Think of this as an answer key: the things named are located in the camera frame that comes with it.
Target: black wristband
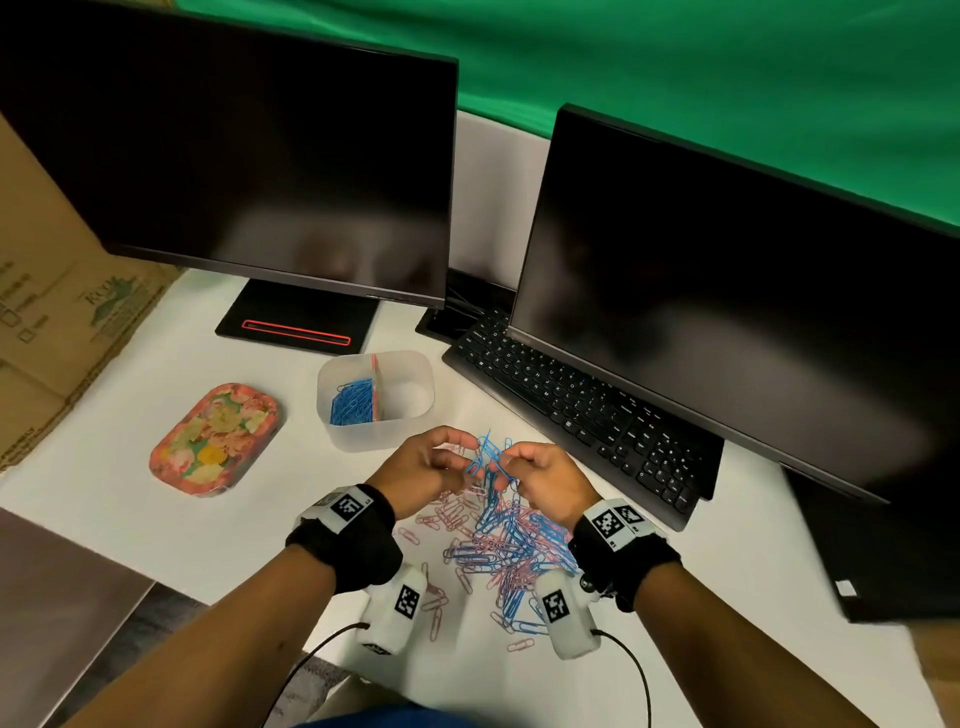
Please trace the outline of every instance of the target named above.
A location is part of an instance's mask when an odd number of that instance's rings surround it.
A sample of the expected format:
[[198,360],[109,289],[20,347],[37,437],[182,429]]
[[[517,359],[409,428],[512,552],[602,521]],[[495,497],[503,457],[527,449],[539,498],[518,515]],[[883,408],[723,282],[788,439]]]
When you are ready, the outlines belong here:
[[654,533],[614,550],[586,516],[574,526],[569,547],[597,591],[616,596],[621,612],[633,612],[636,590],[653,567],[680,562],[680,554]]
[[371,584],[386,584],[403,563],[403,552],[391,533],[396,517],[390,502],[373,486],[364,483],[356,487],[369,496],[372,503],[340,533],[334,533],[316,517],[307,516],[311,510],[307,509],[286,540],[287,546],[302,546],[318,561],[333,568],[337,575],[335,594],[356,592]]

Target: hand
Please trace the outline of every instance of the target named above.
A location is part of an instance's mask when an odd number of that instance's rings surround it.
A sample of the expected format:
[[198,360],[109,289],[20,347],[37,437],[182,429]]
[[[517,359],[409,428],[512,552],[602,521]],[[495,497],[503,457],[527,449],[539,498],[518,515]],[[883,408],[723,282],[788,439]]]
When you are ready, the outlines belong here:
[[[576,463],[556,445],[514,443],[501,453],[500,467],[519,479],[520,494],[531,507],[571,533],[584,511],[601,500]],[[507,484],[506,476],[498,473],[493,487],[502,491]]]
[[473,478],[466,473],[470,460],[448,449],[434,449],[444,443],[480,448],[469,432],[434,427],[404,440],[367,479],[368,485],[390,501],[398,521],[413,516],[443,491],[459,493],[472,482]]

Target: person's right arm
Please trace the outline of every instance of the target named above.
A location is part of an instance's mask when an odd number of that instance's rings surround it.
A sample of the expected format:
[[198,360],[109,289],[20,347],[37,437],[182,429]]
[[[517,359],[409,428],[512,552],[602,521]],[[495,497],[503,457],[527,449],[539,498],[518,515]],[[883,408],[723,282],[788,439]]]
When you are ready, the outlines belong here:
[[[601,499],[556,445],[516,443],[503,455],[520,494],[571,533]],[[634,608],[705,728],[876,728],[678,563],[650,570]]]

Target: forearm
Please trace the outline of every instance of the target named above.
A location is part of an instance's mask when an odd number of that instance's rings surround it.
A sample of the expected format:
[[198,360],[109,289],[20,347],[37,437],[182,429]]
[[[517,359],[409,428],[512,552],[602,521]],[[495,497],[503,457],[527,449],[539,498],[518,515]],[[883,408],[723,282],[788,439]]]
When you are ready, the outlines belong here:
[[285,548],[67,728],[259,726],[335,587],[333,569],[299,546]]
[[876,728],[680,564],[650,571],[634,606],[705,728]]

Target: wrist strap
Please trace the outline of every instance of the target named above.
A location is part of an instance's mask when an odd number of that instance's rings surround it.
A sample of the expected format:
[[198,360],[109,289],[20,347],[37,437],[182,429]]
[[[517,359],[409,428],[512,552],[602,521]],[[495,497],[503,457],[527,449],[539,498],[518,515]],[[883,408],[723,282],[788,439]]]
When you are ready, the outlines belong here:
[[390,502],[366,483],[354,488],[337,489],[307,508],[286,540],[333,568],[336,594],[386,584],[403,563]]
[[653,567],[680,562],[680,554],[623,498],[591,506],[573,529],[570,553],[597,591],[615,595],[633,612],[640,582]]

